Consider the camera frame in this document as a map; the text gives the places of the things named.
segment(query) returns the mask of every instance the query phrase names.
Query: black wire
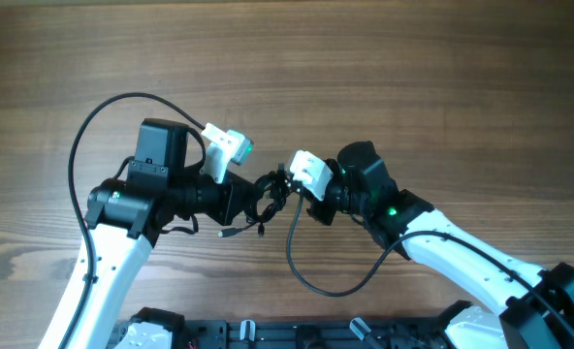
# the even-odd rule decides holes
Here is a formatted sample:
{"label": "black wire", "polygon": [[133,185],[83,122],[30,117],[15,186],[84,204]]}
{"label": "black wire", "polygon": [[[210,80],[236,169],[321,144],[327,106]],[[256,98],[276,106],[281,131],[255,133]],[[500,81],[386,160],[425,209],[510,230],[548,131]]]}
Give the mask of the black wire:
{"label": "black wire", "polygon": [[121,174],[123,174],[123,170],[125,170],[125,167],[128,166],[128,164],[132,160],[134,160],[134,156],[128,156],[125,159],[123,159],[121,166],[119,166],[119,170],[116,171],[116,174],[114,174],[112,178],[118,179],[121,176]]}
{"label": "black wire", "polygon": [[[76,134],[76,137],[74,138],[74,143],[72,144],[72,149],[70,150],[70,158],[69,158],[69,162],[67,164],[67,181],[68,181],[68,185],[69,185],[69,189],[70,189],[70,197],[72,199],[72,207],[74,208],[74,213],[76,214],[76,218],[78,219],[78,223],[80,225],[80,232],[82,233],[82,237],[84,239],[84,246],[86,248],[87,268],[86,268],[86,276],[84,279],[84,287],[82,289],[82,294],[80,295],[80,300],[79,300],[78,306],[76,307],[76,311],[74,312],[74,316],[72,317],[72,321],[70,321],[70,325],[67,328],[67,331],[65,331],[65,334],[63,335],[63,338],[61,340],[61,344],[59,345],[60,349],[63,349],[67,346],[67,343],[70,340],[72,332],[74,331],[74,329],[76,328],[76,325],[78,324],[78,320],[80,318],[80,315],[82,314],[82,311],[84,310],[84,306],[86,305],[86,301],[88,300],[88,296],[89,296],[89,293],[91,291],[91,286],[93,285],[93,278],[95,277],[95,248],[93,246],[93,238],[88,233],[88,228],[86,227],[86,225],[84,224],[84,220],[82,219],[82,212],[80,212],[80,205],[78,203],[78,198],[76,197],[76,186],[74,184],[74,160],[76,159],[76,151],[78,149],[78,145],[80,143],[80,138],[82,137],[84,130],[88,126],[89,122],[91,122],[93,117],[95,117],[95,115],[98,112],[100,112],[103,108],[105,108],[107,105],[109,105],[113,102],[116,102],[116,101],[124,99],[124,98],[134,98],[134,97],[148,98],[148,99],[160,102],[160,103],[166,105],[167,107],[170,107],[174,111],[177,111],[179,114],[181,114],[183,117],[185,117],[188,121],[192,122],[195,126],[199,127],[202,130],[205,129],[205,126],[203,126],[197,120],[192,118],[192,116],[188,115],[185,111],[183,111],[182,109],[180,109],[178,106],[174,105],[173,103],[171,103],[171,102],[169,102],[169,101],[167,101],[161,97],[158,97],[158,96],[155,96],[155,95],[152,95],[149,93],[143,93],[143,92],[123,93],[120,95],[116,95],[114,97],[110,97],[108,100],[104,101],[96,109],[94,109],[91,112],[91,114],[86,117],[86,119],[84,120],[84,122],[82,123],[80,128],[78,129],[78,133]],[[203,142],[201,142],[201,148],[203,151],[203,159],[205,160],[206,154],[205,154],[205,148],[203,147]]]}
{"label": "black wire", "polygon": [[505,272],[513,280],[518,281],[524,288],[526,288],[526,290],[533,297],[535,297],[543,306],[546,307],[546,309],[548,309],[548,311],[550,311],[550,314],[552,314],[557,319],[557,321],[565,329],[565,331],[569,335],[571,335],[571,337],[574,339],[574,329],[569,325],[569,323],[567,323],[567,321],[565,319],[562,318],[562,316],[560,316],[558,311],[556,311],[543,297],[541,297],[541,295],[539,295],[537,293],[537,291],[535,291],[535,289],[532,286],[530,286],[530,284],[528,282],[526,282],[526,280],[522,279],[514,270],[510,270],[509,268],[505,267],[501,262],[497,261],[494,257],[490,256],[489,254],[483,252],[481,249],[471,245],[470,243],[468,243],[468,242],[466,242],[460,238],[456,238],[456,237],[454,237],[448,233],[439,233],[439,232],[430,232],[430,231],[420,231],[420,232],[408,233],[408,234],[398,238],[395,242],[393,242],[393,244],[391,244],[391,246],[389,248],[387,248],[384,251],[384,253],[382,253],[382,255],[377,260],[377,262],[375,262],[375,265],[373,265],[373,268],[371,268],[371,270],[368,272],[367,276],[365,276],[363,281],[361,281],[358,285],[354,286],[353,288],[351,288],[347,291],[343,291],[343,292],[329,292],[329,291],[322,290],[322,289],[312,285],[310,282],[306,281],[303,278],[303,276],[300,275],[300,273],[296,269],[296,266],[294,266],[294,262],[292,261],[292,257],[291,257],[291,241],[292,241],[294,230],[296,229],[296,223],[298,223],[298,217],[300,216],[300,212],[301,212],[302,208],[303,208],[303,196],[301,195],[300,200],[298,201],[298,208],[296,208],[296,214],[294,216],[294,220],[291,223],[291,227],[289,228],[289,236],[287,237],[287,263],[289,264],[289,267],[291,268],[292,273],[296,276],[296,278],[298,278],[300,280],[300,282],[302,284],[304,284],[304,286],[306,286],[310,290],[312,290],[312,291],[314,291],[320,295],[327,296],[327,297],[343,297],[343,296],[351,295],[354,292],[360,290],[363,286],[365,286],[365,284],[368,283],[368,281],[373,277],[375,272],[382,265],[382,263],[384,262],[386,257],[394,249],[396,249],[400,243],[404,242],[405,240],[407,240],[409,238],[415,238],[415,237],[421,237],[421,236],[440,237],[440,238],[448,239],[450,241],[453,241],[455,243],[458,243],[458,244],[466,247],[467,249],[469,249],[472,252],[483,257],[488,262],[492,263],[497,268],[499,268],[500,270]]}

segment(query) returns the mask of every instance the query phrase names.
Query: wooden surface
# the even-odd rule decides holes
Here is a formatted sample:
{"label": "wooden surface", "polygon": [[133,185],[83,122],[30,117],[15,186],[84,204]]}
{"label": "wooden surface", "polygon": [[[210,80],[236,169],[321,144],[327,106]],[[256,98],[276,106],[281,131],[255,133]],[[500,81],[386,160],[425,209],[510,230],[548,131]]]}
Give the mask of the wooden surface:
{"label": "wooden surface", "polygon": [[[0,10],[0,347],[34,347],[80,246],[66,165],[86,115],[125,91],[161,95],[256,146],[254,179],[295,149],[334,157],[371,140],[400,187],[518,258],[574,265],[574,6],[391,1]],[[80,202],[133,153],[148,101],[107,108],[80,145]],[[199,156],[192,145],[191,153]],[[289,271],[292,200],[267,226],[160,238],[125,301],[189,319],[433,315],[464,291],[389,257],[346,299]],[[331,290],[381,250],[339,217],[301,217],[294,257]]]}

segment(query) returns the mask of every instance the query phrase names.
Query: wooden table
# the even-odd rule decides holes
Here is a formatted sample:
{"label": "wooden table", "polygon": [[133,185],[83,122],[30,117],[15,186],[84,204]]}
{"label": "wooden table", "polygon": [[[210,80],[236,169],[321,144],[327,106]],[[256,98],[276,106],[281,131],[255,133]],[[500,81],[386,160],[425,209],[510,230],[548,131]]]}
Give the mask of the wooden table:
{"label": "wooden table", "polygon": [[[574,266],[574,6],[390,1],[0,9],[0,348],[34,347],[70,276],[80,230],[69,149],[86,115],[125,91],[163,96],[256,143],[249,179],[296,149],[335,157],[371,140],[400,187],[518,258]],[[120,102],[80,145],[80,202],[134,152],[150,101]],[[190,152],[198,157],[199,148]],[[267,226],[160,238],[125,301],[188,319],[434,315],[451,281],[397,254],[359,293],[316,295],[285,261],[295,200]],[[236,226],[241,226],[240,218]],[[331,290],[382,251],[338,217],[303,216],[294,258]]]}

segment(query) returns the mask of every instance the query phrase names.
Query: wood grain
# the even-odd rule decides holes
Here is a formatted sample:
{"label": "wood grain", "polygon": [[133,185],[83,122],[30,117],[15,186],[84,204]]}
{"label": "wood grain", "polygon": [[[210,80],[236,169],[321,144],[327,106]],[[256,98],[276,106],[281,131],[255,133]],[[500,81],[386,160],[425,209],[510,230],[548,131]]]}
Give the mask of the wood grain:
{"label": "wood grain", "polygon": [[[499,1],[182,4],[0,9],[0,348],[34,347],[80,245],[66,165],[83,119],[124,91],[159,94],[256,142],[254,179],[298,148],[371,140],[401,187],[495,247],[574,265],[574,4]],[[108,107],[80,145],[80,202],[134,151],[148,101]],[[191,146],[199,156],[199,148]],[[392,255],[359,293],[327,299],[289,271],[295,203],[254,232],[168,235],[121,318],[432,315],[464,291]],[[339,217],[301,217],[294,258],[332,290],[381,250]]]}

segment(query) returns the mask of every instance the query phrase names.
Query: black cable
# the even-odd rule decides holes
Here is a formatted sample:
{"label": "black cable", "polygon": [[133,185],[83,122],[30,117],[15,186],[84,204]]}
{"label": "black cable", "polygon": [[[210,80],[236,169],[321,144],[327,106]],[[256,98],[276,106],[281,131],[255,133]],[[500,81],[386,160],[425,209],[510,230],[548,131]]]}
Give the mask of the black cable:
{"label": "black cable", "polygon": [[[87,269],[86,269],[86,276],[84,279],[84,287],[82,289],[82,294],[80,295],[80,300],[79,300],[78,306],[76,307],[76,311],[74,312],[74,316],[72,317],[72,321],[70,321],[70,325],[67,328],[67,331],[65,331],[65,334],[63,335],[63,338],[61,340],[61,344],[59,345],[60,349],[63,349],[67,346],[67,343],[70,340],[72,332],[74,331],[74,329],[76,328],[76,325],[78,324],[78,320],[80,318],[80,315],[82,314],[82,311],[84,310],[84,306],[86,305],[86,301],[88,300],[88,296],[89,296],[89,293],[91,291],[91,286],[93,285],[93,279],[95,277],[95,247],[93,245],[93,238],[88,233],[88,228],[84,224],[84,220],[82,218],[82,212],[80,212],[80,205],[78,203],[78,198],[76,197],[76,186],[74,185],[74,160],[76,159],[76,151],[78,149],[78,145],[80,143],[80,138],[82,137],[84,130],[88,126],[89,122],[91,122],[93,117],[95,117],[95,115],[98,112],[100,112],[103,108],[105,108],[107,105],[109,105],[113,102],[116,102],[116,101],[124,99],[124,98],[135,98],[135,97],[148,98],[148,99],[160,102],[160,103],[166,105],[167,107],[170,107],[174,111],[177,111],[180,115],[185,117],[188,121],[192,122],[195,126],[199,127],[202,130],[205,129],[205,126],[203,126],[197,120],[192,118],[192,116],[188,115],[185,111],[183,111],[182,109],[180,109],[178,106],[174,105],[173,103],[171,103],[171,102],[169,102],[169,101],[167,101],[161,97],[158,97],[158,96],[155,96],[155,95],[152,95],[149,93],[143,93],[143,92],[123,93],[120,95],[116,95],[114,97],[110,97],[108,100],[104,101],[96,109],[94,109],[91,112],[91,114],[86,117],[86,119],[84,120],[84,122],[82,123],[80,128],[78,129],[78,133],[76,134],[76,137],[74,138],[74,143],[72,144],[72,149],[70,150],[70,158],[69,158],[69,162],[67,164],[67,181],[68,181],[68,185],[69,185],[69,189],[70,189],[70,196],[72,199],[72,207],[74,208],[74,213],[76,214],[76,218],[78,219],[78,223],[80,225],[80,232],[82,233],[82,237],[84,239],[84,246],[86,248]],[[203,151],[203,159],[205,160],[205,147],[203,146],[203,142],[201,142],[201,148]]]}
{"label": "black cable", "polygon": [[511,279],[518,281],[524,288],[526,288],[526,290],[533,297],[535,297],[543,306],[546,307],[546,309],[548,309],[548,311],[550,311],[550,314],[552,314],[557,319],[557,321],[565,329],[565,331],[569,335],[571,335],[571,337],[574,339],[574,329],[569,325],[569,323],[567,323],[567,321],[565,319],[562,318],[562,316],[560,316],[558,311],[556,311],[543,297],[541,297],[541,295],[539,295],[537,293],[537,291],[535,291],[535,289],[532,286],[530,286],[530,284],[528,282],[526,282],[526,280],[522,279],[514,270],[510,270],[509,268],[505,267],[501,262],[497,261],[494,257],[490,256],[489,254],[483,252],[481,249],[471,245],[470,243],[468,243],[468,242],[466,242],[460,238],[456,238],[456,237],[454,237],[448,233],[420,231],[420,232],[409,233],[409,234],[406,234],[406,235],[398,238],[395,242],[393,242],[393,244],[391,244],[391,246],[389,248],[387,248],[384,251],[384,253],[382,253],[380,258],[377,260],[377,262],[375,262],[375,265],[373,265],[373,268],[371,268],[371,270],[368,272],[367,276],[365,276],[363,281],[361,281],[358,285],[354,286],[353,288],[351,288],[347,291],[329,292],[329,291],[322,290],[316,286],[313,286],[310,282],[306,281],[302,275],[300,275],[300,273],[298,272],[298,270],[294,266],[294,262],[292,261],[292,257],[291,257],[291,241],[292,241],[294,230],[296,229],[296,223],[298,223],[298,217],[300,216],[300,212],[301,212],[302,208],[303,208],[303,196],[300,196],[300,200],[298,201],[298,208],[296,208],[296,214],[294,216],[293,222],[291,223],[291,227],[289,228],[289,236],[287,237],[287,263],[289,264],[289,267],[291,268],[292,273],[296,276],[296,278],[298,278],[300,280],[300,282],[302,284],[304,284],[304,286],[306,286],[310,290],[312,290],[312,291],[314,291],[320,295],[327,296],[327,297],[343,297],[343,296],[351,295],[354,292],[360,290],[363,286],[365,286],[365,284],[368,283],[368,281],[373,277],[375,272],[382,265],[382,263],[384,262],[386,257],[394,249],[396,249],[400,243],[404,242],[405,240],[407,240],[409,238],[415,238],[415,237],[421,237],[421,236],[440,237],[440,238],[448,239],[450,241],[458,243],[458,244],[462,245],[463,247],[466,247],[467,249],[469,249],[472,252],[483,257],[488,262],[492,263],[497,268],[499,268],[500,270],[505,272],[507,275],[509,275],[509,277]]}
{"label": "black cable", "polygon": [[112,178],[114,179],[119,179],[119,177],[121,176],[121,174],[123,174],[123,170],[125,170],[125,167],[128,166],[128,164],[130,163],[130,161],[134,160],[134,156],[128,156],[125,159],[123,159],[123,162],[121,163],[121,166],[119,166],[119,170],[116,171],[116,174],[114,174],[114,176]]}

